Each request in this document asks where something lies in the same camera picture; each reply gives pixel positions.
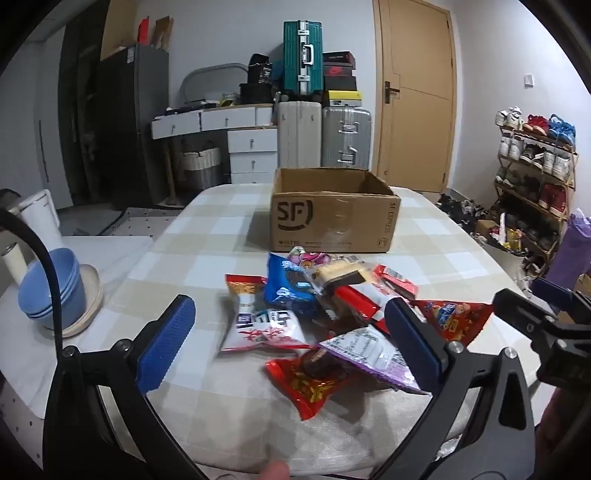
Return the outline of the red triangular snack bag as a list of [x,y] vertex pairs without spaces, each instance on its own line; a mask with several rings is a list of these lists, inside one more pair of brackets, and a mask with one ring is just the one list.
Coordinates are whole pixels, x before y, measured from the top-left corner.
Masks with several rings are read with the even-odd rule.
[[411,305],[446,341],[464,346],[476,339],[493,314],[492,305],[478,302],[413,300]]

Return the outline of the purple white snack bag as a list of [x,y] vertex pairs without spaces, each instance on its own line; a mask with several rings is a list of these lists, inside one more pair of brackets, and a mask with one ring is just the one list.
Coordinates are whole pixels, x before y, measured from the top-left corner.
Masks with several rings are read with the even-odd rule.
[[424,395],[400,350],[372,325],[324,340],[332,356],[408,393]]

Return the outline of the red black wafer packet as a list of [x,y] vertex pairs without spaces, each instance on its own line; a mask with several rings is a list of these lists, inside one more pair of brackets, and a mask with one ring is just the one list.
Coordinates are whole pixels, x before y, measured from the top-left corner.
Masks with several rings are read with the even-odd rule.
[[407,300],[414,300],[417,298],[419,288],[406,277],[394,271],[392,268],[378,264],[374,268],[374,273],[387,285],[389,285],[399,295]]

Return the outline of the white red noodle snack bag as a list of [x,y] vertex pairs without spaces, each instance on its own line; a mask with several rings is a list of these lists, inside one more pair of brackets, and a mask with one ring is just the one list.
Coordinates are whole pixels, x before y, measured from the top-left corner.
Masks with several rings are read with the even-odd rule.
[[304,350],[311,347],[293,311],[266,305],[263,299],[266,277],[225,275],[226,287],[235,302],[235,317],[221,344],[221,352],[249,351],[269,347]]

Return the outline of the red chocolate pie packet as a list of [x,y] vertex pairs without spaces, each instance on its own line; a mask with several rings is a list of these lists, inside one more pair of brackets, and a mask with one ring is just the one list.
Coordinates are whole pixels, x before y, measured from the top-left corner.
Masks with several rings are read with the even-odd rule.
[[294,404],[303,421],[314,418],[329,396],[351,378],[351,372],[324,348],[308,350],[297,358],[267,361],[266,374]]

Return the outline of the clear cracker sandwich packet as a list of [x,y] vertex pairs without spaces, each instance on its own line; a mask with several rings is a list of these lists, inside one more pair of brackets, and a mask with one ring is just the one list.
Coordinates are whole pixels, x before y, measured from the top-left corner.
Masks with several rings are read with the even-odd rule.
[[329,296],[339,287],[376,283],[377,280],[379,278],[370,269],[370,264],[356,256],[335,257],[311,270],[311,283]]

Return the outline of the blue Oreo cookie packet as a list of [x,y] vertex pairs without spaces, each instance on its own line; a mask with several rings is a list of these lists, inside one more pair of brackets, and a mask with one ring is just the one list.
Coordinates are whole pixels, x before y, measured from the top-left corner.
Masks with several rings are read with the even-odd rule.
[[287,258],[273,253],[267,258],[263,298],[267,304],[301,315],[311,315],[318,307],[314,289],[304,275],[304,270]]

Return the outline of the brown SF cardboard box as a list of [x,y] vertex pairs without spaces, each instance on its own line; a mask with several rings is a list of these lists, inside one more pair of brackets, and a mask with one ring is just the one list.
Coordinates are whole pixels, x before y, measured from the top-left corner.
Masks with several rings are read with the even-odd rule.
[[321,253],[386,253],[401,198],[372,172],[355,168],[279,168],[270,200],[270,242]]

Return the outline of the red white snack packet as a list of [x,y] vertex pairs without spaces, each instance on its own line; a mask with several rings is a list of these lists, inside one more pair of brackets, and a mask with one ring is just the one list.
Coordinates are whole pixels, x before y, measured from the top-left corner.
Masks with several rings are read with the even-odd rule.
[[386,335],[390,334],[385,308],[391,299],[400,298],[400,295],[388,285],[381,281],[342,285],[335,288],[332,296],[344,303],[363,322],[373,324]]

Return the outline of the purple grape candy bag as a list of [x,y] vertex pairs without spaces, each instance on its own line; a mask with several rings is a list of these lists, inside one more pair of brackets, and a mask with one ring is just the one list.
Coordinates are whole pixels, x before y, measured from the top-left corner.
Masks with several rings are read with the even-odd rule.
[[327,264],[334,260],[331,254],[322,252],[309,252],[301,246],[294,246],[287,255],[287,259],[301,268],[311,268],[317,265]]

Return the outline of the checked table cloth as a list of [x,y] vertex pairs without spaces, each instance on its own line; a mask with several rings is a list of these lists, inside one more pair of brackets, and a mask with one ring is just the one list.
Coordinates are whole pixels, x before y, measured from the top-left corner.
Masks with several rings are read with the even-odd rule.
[[[418,286],[420,300],[491,303],[518,285],[464,230],[423,195],[394,188],[401,209],[389,252],[361,255]],[[178,294],[193,299],[194,324],[161,385],[148,400],[174,439],[201,466],[255,472],[271,458],[293,475],[332,474],[383,463],[414,426],[428,395],[386,388],[359,375],[301,420],[271,382],[266,362],[293,359],[328,338],[327,329],[297,315],[280,326],[263,314],[238,329],[238,299],[226,274],[266,277],[270,257],[270,184],[221,185],[197,195],[172,219],[110,300],[79,335],[81,352],[133,339]]]

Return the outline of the beige plate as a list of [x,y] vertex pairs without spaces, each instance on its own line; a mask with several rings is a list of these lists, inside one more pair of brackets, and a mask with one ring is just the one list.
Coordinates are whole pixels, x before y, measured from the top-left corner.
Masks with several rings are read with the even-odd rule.
[[86,330],[103,304],[103,286],[98,271],[88,264],[79,267],[80,279],[62,300],[62,336],[71,338]]

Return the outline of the shoe rack with shoes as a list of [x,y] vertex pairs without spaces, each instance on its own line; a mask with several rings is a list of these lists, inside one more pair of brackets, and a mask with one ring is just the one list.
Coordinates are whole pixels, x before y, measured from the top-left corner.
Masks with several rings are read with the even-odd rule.
[[558,252],[576,191],[576,128],[556,114],[496,112],[500,142],[491,212],[506,229],[501,246],[524,259],[528,279],[543,276]]

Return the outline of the white drawer desk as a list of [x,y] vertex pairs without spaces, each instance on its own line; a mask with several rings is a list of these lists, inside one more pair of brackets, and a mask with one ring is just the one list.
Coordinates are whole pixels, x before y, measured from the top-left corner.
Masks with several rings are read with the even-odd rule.
[[155,117],[154,140],[191,134],[224,133],[228,144],[230,182],[269,184],[277,160],[277,131],[270,104],[238,105]]

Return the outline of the grey oval mirror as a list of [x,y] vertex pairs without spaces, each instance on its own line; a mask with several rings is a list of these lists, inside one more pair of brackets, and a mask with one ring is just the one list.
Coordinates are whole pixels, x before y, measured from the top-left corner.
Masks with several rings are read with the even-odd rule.
[[246,80],[247,67],[240,63],[195,69],[181,82],[179,100],[183,105],[201,100],[221,100],[225,95],[238,94],[239,85]]

